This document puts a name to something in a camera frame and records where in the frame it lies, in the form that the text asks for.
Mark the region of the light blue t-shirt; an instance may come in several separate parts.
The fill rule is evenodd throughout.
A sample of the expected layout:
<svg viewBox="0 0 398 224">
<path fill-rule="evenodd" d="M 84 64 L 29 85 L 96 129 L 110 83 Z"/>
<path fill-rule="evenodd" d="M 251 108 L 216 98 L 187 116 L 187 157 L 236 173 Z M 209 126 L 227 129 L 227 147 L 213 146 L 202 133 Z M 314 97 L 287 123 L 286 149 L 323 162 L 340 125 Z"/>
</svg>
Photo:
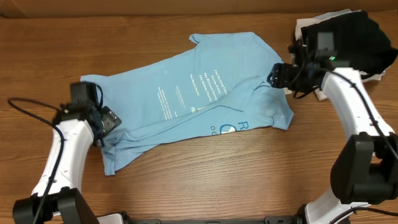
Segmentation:
<svg viewBox="0 0 398 224">
<path fill-rule="evenodd" d="M 85 75 L 121 119 L 104 139 L 104 172 L 184 139 L 272 127 L 293 118 L 285 92 L 267 82 L 278 54 L 253 32 L 192 34 L 194 48 L 117 75 Z"/>
</svg>

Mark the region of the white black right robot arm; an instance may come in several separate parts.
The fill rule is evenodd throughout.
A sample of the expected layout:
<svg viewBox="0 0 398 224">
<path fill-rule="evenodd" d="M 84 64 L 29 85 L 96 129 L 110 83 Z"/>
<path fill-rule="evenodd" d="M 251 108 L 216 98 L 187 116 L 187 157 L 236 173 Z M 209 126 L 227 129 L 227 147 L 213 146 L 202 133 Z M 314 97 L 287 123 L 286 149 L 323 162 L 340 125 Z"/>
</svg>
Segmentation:
<svg viewBox="0 0 398 224">
<path fill-rule="evenodd" d="M 293 216 L 265 217 L 265 223 L 349 223 L 358 211 L 395 217 L 375 206 L 397 198 L 397 134 L 383 120 L 358 70 L 338 60 L 333 33 L 321 32 L 315 48 L 304 40 L 288 47 L 292 63 L 277 63 L 267 77 L 300 99 L 320 90 L 332 102 L 347 142 L 330 172 L 330 188 Z"/>
</svg>

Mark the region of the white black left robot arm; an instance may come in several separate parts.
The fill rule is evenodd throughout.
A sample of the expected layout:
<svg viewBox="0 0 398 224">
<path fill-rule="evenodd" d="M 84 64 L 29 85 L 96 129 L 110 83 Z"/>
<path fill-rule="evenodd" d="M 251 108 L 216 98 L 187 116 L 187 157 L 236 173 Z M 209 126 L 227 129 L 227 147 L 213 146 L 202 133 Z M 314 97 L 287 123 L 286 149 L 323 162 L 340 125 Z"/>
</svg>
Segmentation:
<svg viewBox="0 0 398 224">
<path fill-rule="evenodd" d="M 91 82 L 70 85 L 71 101 L 60 105 L 52 121 L 35 118 L 53 128 L 53 140 L 45 169 L 31 196 L 17 200 L 12 217 L 17 224 L 39 224 L 59 215 L 64 223 L 123 224 L 123 213 L 97 217 L 81 194 L 83 169 L 91 146 L 121 124 L 103 106 L 102 88 Z"/>
</svg>

